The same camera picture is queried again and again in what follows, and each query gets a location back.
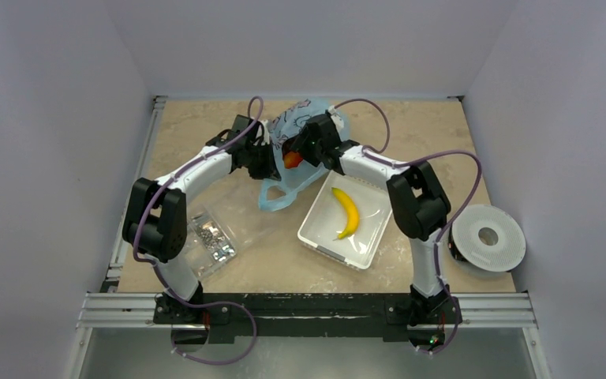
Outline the red orange fake fruit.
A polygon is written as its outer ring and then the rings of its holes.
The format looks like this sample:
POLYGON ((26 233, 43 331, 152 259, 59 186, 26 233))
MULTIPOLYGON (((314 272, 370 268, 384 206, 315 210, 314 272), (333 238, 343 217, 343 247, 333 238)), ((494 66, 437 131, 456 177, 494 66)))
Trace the red orange fake fruit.
POLYGON ((297 168, 303 161, 304 158, 299 152, 289 151, 282 156, 283 166, 289 170, 297 168))

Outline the light blue plastic bag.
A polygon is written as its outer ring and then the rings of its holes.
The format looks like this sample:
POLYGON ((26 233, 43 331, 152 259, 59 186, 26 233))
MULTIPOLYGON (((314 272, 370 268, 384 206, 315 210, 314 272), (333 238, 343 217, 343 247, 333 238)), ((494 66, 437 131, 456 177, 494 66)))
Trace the light blue plastic bag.
POLYGON ((295 138, 311 117, 324 114, 331 107, 332 104, 326 99, 303 99, 267 123, 269 146, 274 153, 275 168, 280 179, 263 180, 258 199, 260 210, 276 212, 288 207, 299 192, 328 172, 323 165, 315 167, 305 161, 297 167, 286 168, 283 157, 286 142, 295 138))

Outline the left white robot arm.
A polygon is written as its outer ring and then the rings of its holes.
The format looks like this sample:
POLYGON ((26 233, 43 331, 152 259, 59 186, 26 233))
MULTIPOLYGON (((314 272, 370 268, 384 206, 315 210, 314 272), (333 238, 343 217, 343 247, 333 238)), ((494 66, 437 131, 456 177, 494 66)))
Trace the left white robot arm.
POLYGON ((211 138, 192 159, 157 179, 139 178, 132 186, 122 239, 133 258, 152 266, 166 295, 175 299, 173 312, 193 323, 204 312, 202 285, 182 249, 188 231, 188 204, 210 185, 240 168, 268 176, 273 160, 264 122, 244 115, 231 128, 211 138))

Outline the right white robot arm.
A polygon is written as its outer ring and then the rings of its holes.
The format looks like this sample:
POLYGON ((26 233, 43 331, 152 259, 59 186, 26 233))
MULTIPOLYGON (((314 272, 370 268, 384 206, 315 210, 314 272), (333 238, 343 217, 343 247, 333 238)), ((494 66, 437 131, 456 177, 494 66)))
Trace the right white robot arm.
POLYGON ((398 229, 410 240, 413 257, 411 303, 413 315, 430 321, 447 291, 442 275, 437 238, 451 211, 451 203, 430 163, 389 159, 351 139, 340 137, 342 120, 328 112, 307 121, 290 145, 292 152, 317 167, 358 178, 385 190, 398 229))

